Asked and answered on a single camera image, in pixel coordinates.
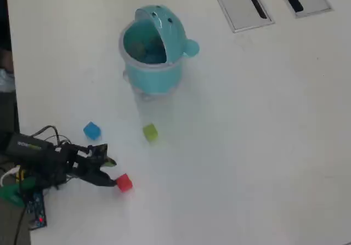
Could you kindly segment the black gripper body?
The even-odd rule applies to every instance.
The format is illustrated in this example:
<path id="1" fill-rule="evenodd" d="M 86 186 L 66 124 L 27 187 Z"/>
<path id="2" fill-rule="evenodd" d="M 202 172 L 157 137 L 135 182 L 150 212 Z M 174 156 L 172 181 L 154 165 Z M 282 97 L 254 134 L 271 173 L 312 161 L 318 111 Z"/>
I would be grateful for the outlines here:
<path id="1" fill-rule="evenodd" d="M 73 176 L 75 172 L 100 170 L 106 159 L 106 145 L 61 145 L 56 152 L 54 167 L 55 178 Z"/>

